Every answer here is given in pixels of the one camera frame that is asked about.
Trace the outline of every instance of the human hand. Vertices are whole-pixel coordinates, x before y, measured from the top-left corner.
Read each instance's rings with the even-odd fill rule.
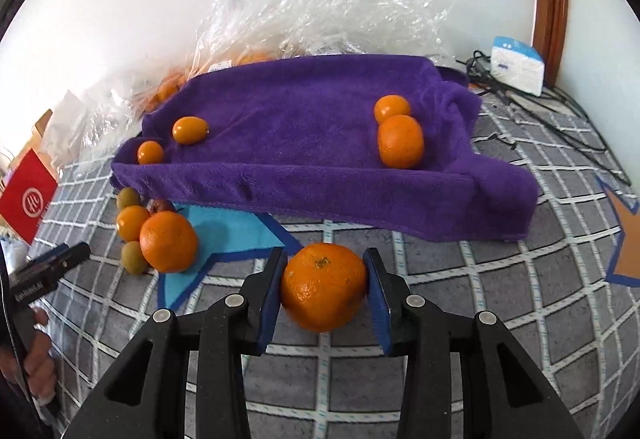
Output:
[[[46,325],[49,316],[41,308],[33,310],[36,323]],[[50,397],[56,389],[56,367],[49,356],[51,338],[36,330],[31,342],[29,354],[24,359],[24,370],[28,376],[29,390],[40,398]],[[10,383],[16,383],[18,364],[14,353],[6,347],[0,347],[0,371]]]

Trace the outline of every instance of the white logo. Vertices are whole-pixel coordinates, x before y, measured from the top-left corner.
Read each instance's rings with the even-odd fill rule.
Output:
[[[26,192],[22,195],[22,209],[24,213],[35,219],[40,216],[44,210],[44,199],[40,190],[37,188],[27,188]]]

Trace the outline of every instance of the black cable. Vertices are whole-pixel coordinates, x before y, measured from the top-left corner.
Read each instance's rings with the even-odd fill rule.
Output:
[[[11,291],[10,291],[10,283],[9,283],[9,272],[6,268],[6,262],[4,260],[4,252],[2,251],[2,247],[0,246],[0,298],[2,299],[2,314],[4,316],[4,320],[6,321],[6,328],[9,334],[9,340],[11,342],[11,347],[14,352],[15,362],[18,366],[16,374],[21,380],[22,387],[26,388],[27,394],[25,394],[26,399],[29,401],[31,411],[33,412],[34,419],[36,420],[36,428],[38,432],[46,437],[46,431],[44,430],[44,423],[40,419],[40,414],[36,409],[36,405],[33,402],[33,398],[29,395],[29,384],[27,382],[27,373],[24,371],[24,364],[20,360],[20,356],[18,354],[18,348],[21,344],[18,344],[17,340],[20,337],[17,337],[17,330],[15,329],[14,321],[9,315],[9,304],[11,303]]]
[[[507,107],[509,107],[511,104],[517,105],[521,111],[525,112],[531,118],[533,118],[538,123],[540,123],[543,127],[553,132],[562,142],[566,143],[568,146],[578,151],[582,156],[584,156],[585,159],[587,159],[588,161],[596,165],[598,168],[611,174],[613,177],[617,178],[620,182],[624,183],[625,185],[631,186],[631,180],[628,178],[628,176],[624,172],[616,156],[610,150],[606,140],[603,138],[600,131],[593,125],[593,123],[589,119],[589,116],[587,115],[585,110],[582,108],[582,106],[575,99],[573,99],[570,95],[568,95],[562,89],[556,88],[556,87],[551,87],[551,88],[545,87],[543,88],[542,94],[540,96],[536,96],[531,93],[527,93],[523,90],[520,90],[516,87],[500,82],[500,80],[496,79],[492,75],[489,69],[490,61],[491,59],[487,55],[485,55],[482,51],[476,50],[474,51],[473,57],[467,60],[465,63],[466,74],[469,78],[469,81],[471,83],[474,83],[484,88],[484,90],[481,93],[479,93],[478,96],[492,93],[498,99],[500,99],[500,101]],[[544,103],[540,102],[539,100],[546,99],[546,100],[555,100],[555,101],[561,102],[568,109],[570,109],[576,116],[590,123],[594,132],[596,132],[597,136],[604,143],[605,146],[597,147],[597,146],[589,145],[588,143],[585,143],[582,140],[575,138],[571,134],[567,134],[564,130],[561,130],[560,127],[557,127],[549,123],[544,118],[537,115],[535,112],[531,111],[530,109],[527,109],[520,102],[516,101],[513,96],[521,97],[551,112],[557,112],[557,111],[545,105]],[[592,156],[591,152],[588,152],[588,150],[590,150],[591,152],[599,152],[599,153],[609,152],[615,162],[615,165],[617,165],[617,167],[619,167],[619,169],[622,172],[618,173],[614,171],[612,168],[609,168],[605,164],[601,163],[594,156]]]

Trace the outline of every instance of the red box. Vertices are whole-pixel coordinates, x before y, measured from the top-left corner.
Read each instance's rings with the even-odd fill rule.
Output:
[[[15,169],[0,197],[0,215],[28,244],[33,242],[58,184],[33,150]]]

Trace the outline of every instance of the blue gripper pad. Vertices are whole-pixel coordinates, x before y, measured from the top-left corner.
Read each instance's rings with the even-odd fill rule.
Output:
[[[283,251],[278,257],[278,262],[260,311],[260,334],[257,339],[257,348],[260,353],[265,352],[267,345],[273,340],[273,332],[276,328],[276,321],[280,311],[280,282],[286,265],[287,254]]]
[[[365,251],[362,260],[369,273],[369,286],[367,289],[367,303],[371,311],[373,330],[385,355],[391,352],[391,318],[390,309],[386,302],[385,292],[382,288],[380,276],[386,276],[385,265],[380,259],[376,249]]]

